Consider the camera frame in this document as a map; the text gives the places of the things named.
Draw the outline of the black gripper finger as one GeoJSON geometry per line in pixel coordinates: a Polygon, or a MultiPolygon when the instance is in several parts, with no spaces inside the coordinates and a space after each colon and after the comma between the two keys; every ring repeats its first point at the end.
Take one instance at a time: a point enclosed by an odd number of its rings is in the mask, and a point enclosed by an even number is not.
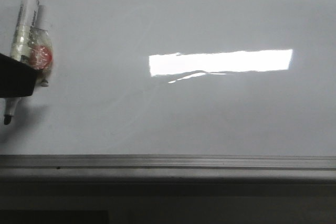
{"type": "Polygon", "coordinates": [[[38,74],[32,67],[1,54],[1,98],[31,96],[38,74]]]}

